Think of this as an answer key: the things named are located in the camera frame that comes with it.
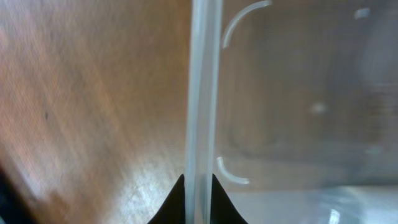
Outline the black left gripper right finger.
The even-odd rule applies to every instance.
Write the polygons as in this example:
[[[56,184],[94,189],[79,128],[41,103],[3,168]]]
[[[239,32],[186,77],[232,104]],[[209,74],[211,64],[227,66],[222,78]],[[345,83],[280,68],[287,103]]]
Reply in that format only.
[[[248,224],[239,214],[216,175],[212,175],[211,224]]]

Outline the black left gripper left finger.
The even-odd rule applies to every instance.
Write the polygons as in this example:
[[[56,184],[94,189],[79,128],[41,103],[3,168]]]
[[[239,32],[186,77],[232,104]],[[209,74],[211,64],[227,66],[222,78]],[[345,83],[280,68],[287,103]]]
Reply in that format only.
[[[185,224],[185,186],[181,174],[148,224]]]

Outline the clear plastic container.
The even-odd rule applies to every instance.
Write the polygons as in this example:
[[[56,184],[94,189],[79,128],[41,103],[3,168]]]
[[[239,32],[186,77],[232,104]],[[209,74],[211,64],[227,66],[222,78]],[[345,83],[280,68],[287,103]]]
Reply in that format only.
[[[397,1],[193,1],[185,212],[397,222]]]

